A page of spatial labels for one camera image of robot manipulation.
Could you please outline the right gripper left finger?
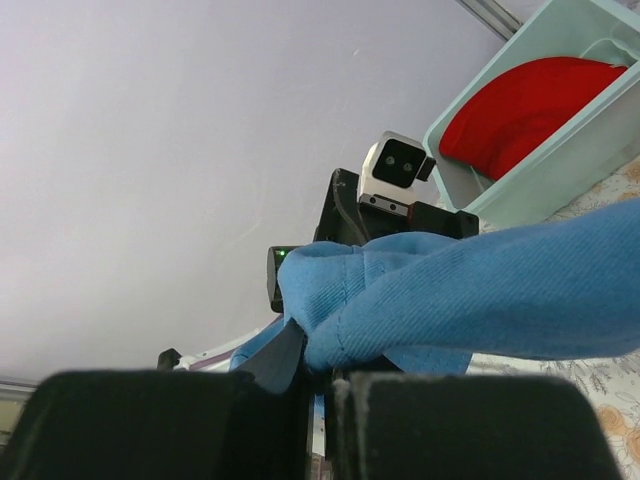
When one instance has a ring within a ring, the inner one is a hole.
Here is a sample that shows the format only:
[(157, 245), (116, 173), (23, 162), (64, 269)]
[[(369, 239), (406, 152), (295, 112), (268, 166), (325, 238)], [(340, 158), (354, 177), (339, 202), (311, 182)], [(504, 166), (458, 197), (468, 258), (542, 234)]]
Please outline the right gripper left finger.
[(312, 395), (287, 325), (228, 373), (65, 372), (32, 394), (5, 479), (305, 479)]

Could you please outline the light green plastic bin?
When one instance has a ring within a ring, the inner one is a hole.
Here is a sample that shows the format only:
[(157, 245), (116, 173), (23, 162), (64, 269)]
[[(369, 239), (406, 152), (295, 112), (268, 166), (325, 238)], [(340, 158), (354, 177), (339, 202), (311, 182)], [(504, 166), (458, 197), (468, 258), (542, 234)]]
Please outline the light green plastic bin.
[(426, 133), (451, 210), (539, 223), (639, 154), (639, 17), (549, 1)]

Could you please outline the blue hat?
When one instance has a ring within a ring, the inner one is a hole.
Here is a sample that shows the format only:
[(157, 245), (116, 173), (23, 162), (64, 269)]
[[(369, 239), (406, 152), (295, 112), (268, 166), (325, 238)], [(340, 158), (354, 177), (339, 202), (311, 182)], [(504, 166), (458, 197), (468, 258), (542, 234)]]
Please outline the blue hat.
[(316, 242), (286, 256), (278, 281), (314, 371), (381, 355), (451, 374), (476, 353), (621, 357), (639, 347), (639, 203), (463, 240)]

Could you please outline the red hat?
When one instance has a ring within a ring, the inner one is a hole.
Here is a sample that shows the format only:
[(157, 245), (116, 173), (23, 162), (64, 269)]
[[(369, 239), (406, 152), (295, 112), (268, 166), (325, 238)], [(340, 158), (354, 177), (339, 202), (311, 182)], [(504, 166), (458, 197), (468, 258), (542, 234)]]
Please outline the red hat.
[(568, 56), (525, 62), (462, 106), (439, 152), (497, 181), (626, 71), (624, 65)]

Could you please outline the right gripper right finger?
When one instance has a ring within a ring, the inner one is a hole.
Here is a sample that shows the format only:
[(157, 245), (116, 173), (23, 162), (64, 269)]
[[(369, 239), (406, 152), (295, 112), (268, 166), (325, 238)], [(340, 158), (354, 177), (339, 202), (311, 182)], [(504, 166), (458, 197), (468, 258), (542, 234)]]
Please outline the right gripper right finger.
[(589, 401), (553, 376), (359, 371), (332, 383), (336, 479), (619, 479)]

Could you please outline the floral table mat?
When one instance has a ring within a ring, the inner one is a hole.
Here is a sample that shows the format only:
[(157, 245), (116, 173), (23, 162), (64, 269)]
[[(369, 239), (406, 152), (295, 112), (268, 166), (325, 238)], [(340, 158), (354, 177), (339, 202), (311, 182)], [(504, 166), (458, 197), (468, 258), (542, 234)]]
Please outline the floral table mat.
[[(639, 195), (634, 159), (558, 210), (550, 222), (574, 218)], [(639, 354), (612, 359), (530, 361), (476, 354), (469, 374), (546, 374), (573, 382), (591, 402), (625, 479), (639, 477)]]

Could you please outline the aluminium rail frame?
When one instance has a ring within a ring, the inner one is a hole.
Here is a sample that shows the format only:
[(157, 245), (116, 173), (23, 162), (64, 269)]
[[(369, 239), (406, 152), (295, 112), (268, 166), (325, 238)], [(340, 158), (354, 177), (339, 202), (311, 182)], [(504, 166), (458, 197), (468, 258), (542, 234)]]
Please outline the aluminium rail frame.
[(457, 0), (457, 3), (499, 38), (508, 41), (523, 23), (495, 0)]

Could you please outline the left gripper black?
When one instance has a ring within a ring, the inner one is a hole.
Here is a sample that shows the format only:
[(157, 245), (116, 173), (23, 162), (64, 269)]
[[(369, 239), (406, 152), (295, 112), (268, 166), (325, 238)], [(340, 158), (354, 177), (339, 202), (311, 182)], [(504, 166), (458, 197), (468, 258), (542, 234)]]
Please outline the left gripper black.
[(313, 240), (350, 246), (404, 232), (428, 232), (453, 239), (479, 234), (477, 216), (449, 212), (419, 201), (404, 205), (386, 198), (357, 198), (359, 175), (344, 169), (332, 173)]

